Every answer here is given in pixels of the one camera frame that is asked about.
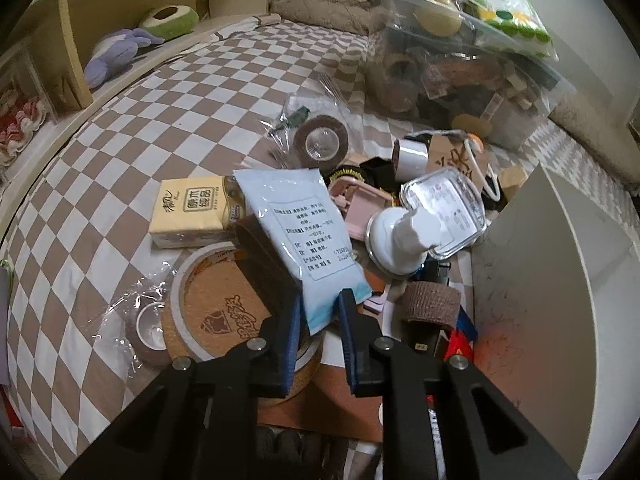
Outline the light blue printed pouch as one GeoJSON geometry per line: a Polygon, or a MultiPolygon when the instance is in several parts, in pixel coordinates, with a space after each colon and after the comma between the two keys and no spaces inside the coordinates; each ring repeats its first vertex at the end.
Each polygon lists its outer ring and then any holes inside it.
{"type": "Polygon", "coordinates": [[[302,285],[313,335],[331,323],[342,290],[351,289],[358,302],[371,296],[346,224],[319,170],[239,169],[234,177],[281,261],[302,285]]]}

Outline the round cork coaster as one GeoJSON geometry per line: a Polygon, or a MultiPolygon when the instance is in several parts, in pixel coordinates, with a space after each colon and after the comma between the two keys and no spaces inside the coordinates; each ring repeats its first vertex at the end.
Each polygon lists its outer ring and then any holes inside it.
{"type": "Polygon", "coordinates": [[[296,298],[288,276],[232,242],[196,250],[178,265],[160,318],[172,358],[207,361],[259,335],[296,298]]]}

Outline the brown leather strip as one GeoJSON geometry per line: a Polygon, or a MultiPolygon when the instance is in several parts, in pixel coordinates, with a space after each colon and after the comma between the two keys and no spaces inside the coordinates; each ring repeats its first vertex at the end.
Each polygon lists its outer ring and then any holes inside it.
{"type": "Polygon", "coordinates": [[[246,258],[239,262],[247,281],[271,314],[290,306],[302,292],[254,214],[240,220],[235,235],[246,258]]]}

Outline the brown bandage roll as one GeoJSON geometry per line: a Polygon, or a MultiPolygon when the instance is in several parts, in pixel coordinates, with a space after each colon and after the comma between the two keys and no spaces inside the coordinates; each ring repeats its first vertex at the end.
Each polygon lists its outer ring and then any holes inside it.
{"type": "Polygon", "coordinates": [[[411,282],[401,295],[400,304],[404,321],[452,330],[457,324],[461,292],[440,283],[411,282]]]}

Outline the white pump bottle top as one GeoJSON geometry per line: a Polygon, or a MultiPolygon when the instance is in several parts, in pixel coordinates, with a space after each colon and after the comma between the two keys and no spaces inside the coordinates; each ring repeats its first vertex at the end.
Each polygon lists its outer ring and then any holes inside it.
{"type": "Polygon", "coordinates": [[[442,222],[422,207],[385,208],[369,220],[364,241],[369,257],[382,271],[408,276],[442,242],[442,222]]]}

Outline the tape roll in plastic wrap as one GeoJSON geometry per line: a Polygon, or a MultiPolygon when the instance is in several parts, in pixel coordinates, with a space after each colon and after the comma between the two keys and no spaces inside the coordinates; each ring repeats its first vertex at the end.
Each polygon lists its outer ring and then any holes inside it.
{"type": "Polygon", "coordinates": [[[102,322],[105,342],[115,351],[128,378],[158,370],[169,361],[162,314],[168,304],[175,269],[162,262],[136,278],[107,308],[102,322]]]}

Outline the pink plastic holder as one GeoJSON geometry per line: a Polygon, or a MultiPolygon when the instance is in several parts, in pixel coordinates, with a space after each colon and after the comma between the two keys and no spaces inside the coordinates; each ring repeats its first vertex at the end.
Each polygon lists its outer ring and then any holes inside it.
{"type": "Polygon", "coordinates": [[[353,177],[339,177],[329,185],[331,200],[341,211],[349,236],[363,242],[372,216],[394,206],[394,198],[353,177]]]}

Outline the yellow tissue pack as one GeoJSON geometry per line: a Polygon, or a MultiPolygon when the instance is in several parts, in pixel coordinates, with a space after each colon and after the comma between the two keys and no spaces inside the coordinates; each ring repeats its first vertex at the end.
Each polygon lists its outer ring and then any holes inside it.
{"type": "Polygon", "coordinates": [[[163,180],[149,233],[159,248],[203,247],[228,240],[244,216],[244,195],[235,177],[163,180]]]}

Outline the silver tape roll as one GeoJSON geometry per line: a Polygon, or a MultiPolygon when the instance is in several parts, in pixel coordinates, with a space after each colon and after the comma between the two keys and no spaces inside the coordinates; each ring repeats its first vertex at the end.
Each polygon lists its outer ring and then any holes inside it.
{"type": "Polygon", "coordinates": [[[427,173],[428,151],[422,142],[396,139],[392,153],[395,181],[409,182],[427,173]]]}

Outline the brown tape roll in bag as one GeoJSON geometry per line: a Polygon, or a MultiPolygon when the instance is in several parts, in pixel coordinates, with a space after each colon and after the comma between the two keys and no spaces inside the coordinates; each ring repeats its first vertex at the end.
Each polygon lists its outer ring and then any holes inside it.
{"type": "Polygon", "coordinates": [[[348,148],[346,126],[329,115],[306,120],[294,134],[293,153],[304,168],[330,171],[344,160],[348,148]]]}

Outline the clear plastic storage bin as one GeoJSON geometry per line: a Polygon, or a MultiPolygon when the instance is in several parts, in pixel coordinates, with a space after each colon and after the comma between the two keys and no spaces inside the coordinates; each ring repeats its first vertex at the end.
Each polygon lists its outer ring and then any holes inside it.
{"type": "Polygon", "coordinates": [[[474,0],[370,0],[367,96],[380,112],[517,151],[572,85],[474,0]]]}

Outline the purple plush toy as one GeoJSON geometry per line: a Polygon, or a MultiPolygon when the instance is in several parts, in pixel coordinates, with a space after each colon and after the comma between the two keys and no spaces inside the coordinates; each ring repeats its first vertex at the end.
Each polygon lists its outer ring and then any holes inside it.
{"type": "Polygon", "coordinates": [[[122,29],[103,37],[94,47],[84,69],[85,82],[90,90],[119,75],[131,64],[140,49],[163,44],[163,38],[142,28],[122,29]]]}

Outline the avocado plush toy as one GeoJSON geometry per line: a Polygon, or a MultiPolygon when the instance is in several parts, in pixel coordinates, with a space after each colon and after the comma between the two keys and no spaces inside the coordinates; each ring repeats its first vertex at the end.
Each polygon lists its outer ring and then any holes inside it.
{"type": "Polygon", "coordinates": [[[198,14],[183,4],[162,6],[144,18],[139,27],[163,40],[173,40],[193,32],[200,21],[198,14]]]}

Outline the green white wipes pack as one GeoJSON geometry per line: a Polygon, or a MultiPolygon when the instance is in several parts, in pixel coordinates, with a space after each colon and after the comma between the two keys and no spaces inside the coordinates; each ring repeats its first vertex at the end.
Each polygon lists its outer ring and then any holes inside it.
{"type": "Polygon", "coordinates": [[[510,44],[497,44],[496,37],[487,37],[485,44],[537,58],[558,59],[550,32],[530,0],[474,1],[476,17],[512,40],[510,44]]]}

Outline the beige wooden shelf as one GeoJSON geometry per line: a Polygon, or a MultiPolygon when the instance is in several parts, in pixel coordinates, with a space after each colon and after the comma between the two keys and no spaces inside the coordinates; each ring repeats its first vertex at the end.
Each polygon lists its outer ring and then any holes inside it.
{"type": "Polygon", "coordinates": [[[113,96],[168,58],[207,40],[214,32],[243,18],[264,15],[268,0],[32,0],[9,38],[9,47],[29,48],[46,84],[62,79],[72,90],[76,112],[47,122],[17,162],[9,168],[9,184],[1,197],[1,224],[8,226],[36,177],[68,139],[113,96]],[[193,32],[142,54],[125,73],[90,90],[82,71],[100,38],[137,26],[165,4],[184,4],[203,14],[193,32]]]}

